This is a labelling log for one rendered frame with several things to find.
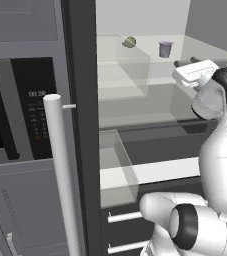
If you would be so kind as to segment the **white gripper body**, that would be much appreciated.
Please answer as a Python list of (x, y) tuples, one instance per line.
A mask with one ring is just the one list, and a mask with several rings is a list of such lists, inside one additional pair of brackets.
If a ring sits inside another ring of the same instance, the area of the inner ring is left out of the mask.
[(218, 65), (213, 61), (203, 60), (177, 67), (172, 77), (177, 84), (186, 88), (194, 88), (206, 85), (217, 69)]

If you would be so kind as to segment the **glass fridge shelf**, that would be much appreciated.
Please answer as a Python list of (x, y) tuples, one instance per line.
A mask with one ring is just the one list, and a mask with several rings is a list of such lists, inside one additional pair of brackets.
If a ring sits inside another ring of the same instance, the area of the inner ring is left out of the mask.
[[(188, 61), (192, 56), (198, 59), (214, 61), (227, 60), (227, 50), (210, 45), (185, 35), (135, 35), (136, 46), (127, 48), (122, 45), (126, 36), (119, 33), (97, 35), (97, 57), (99, 60), (138, 60), (148, 59), (153, 62)], [(169, 58), (159, 56), (159, 43), (171, 42)]]
[(143, 97), (99, 100), (99, 127), (199, 120), (191, 110), (197, 93), (175, 83), (153, 84)]

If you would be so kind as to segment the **purple yogurt cup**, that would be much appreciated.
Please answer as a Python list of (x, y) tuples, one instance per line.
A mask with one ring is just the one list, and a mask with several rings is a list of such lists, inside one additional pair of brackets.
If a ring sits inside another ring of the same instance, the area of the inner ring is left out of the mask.
[(172, 45), (173, 45), (172, 42), (165, 42), (165, 41), (160, 42), (159, 43), (159, 56), (161, 58), (168, 58), (171, 53)]

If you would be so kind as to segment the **green round eggplant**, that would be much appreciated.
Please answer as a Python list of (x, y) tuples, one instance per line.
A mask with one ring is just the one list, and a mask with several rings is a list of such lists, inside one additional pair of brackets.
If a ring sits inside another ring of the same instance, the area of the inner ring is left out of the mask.
[(128, 36), (123, 42), (122, 45), (127, 48), (133, 48), (136, 46), (136, 39), (133, 36)]

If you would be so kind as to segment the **white fridge shelf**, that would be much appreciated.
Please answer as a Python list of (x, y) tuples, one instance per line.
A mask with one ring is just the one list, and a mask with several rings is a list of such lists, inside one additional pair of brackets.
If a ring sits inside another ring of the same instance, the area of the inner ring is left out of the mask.
[(147, 184), (199, 175), (198, 158), (185, 158), (100, 170), (100, 189)]

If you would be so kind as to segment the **dark grey fridge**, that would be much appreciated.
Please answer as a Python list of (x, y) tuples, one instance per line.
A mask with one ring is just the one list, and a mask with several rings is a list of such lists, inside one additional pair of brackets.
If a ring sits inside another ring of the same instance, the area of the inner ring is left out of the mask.
[(227, 256), (227, 0), (95, 0), (103, 256)]

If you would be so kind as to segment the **clear fridge bin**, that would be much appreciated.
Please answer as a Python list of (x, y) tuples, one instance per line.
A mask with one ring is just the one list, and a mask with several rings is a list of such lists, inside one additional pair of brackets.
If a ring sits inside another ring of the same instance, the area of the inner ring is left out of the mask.
[(147, 94), (152, 60), (99, 60), (97, 57), (98, 98), (100, 101), (138, 98)]
[(101, 207), (134, 203), (139, 182), (116, 130), (99, 132)]

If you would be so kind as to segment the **dark grey fridge door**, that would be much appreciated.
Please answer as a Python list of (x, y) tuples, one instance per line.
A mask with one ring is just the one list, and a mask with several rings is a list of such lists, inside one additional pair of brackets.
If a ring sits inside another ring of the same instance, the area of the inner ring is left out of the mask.
[(95, 0), (61, 0), (86, 256), (102, 256)]

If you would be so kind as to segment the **black microwave oven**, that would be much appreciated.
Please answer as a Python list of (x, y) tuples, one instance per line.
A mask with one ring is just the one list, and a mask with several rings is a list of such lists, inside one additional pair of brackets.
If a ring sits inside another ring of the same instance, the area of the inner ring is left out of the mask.
[(43, 97), (55, 92), (50, 57), (0, 59), (0, 164), (52, 156)]

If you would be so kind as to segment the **dark fridge drawer front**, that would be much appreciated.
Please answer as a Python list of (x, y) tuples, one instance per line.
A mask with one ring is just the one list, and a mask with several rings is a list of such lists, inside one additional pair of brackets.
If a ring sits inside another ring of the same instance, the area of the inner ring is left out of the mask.
[(134, 234), (134, 233), (104, 234), (102, 236), (102, 255), (103, 256), (139, 256), (142, 248), (109, 255), (107, 252), (108, 244), (110, 244), (111, 247), (114, 247), (114, 246), (131, 244), (131, 243), (140, 242), (140, 241), (146, 241), (151, 238), (151, 235), (152, 235), (151, 232), (142, 232), (138, 234)]
[(143, 218), (124, 220), (115, 223), (108, 222), (109, 216), (138, 211), (139, 206), (137, 204), (126, 204), (103, 209), (101, 211), (102, 236), (112, 244), (149, 240), (153, 233), (154, 224)]

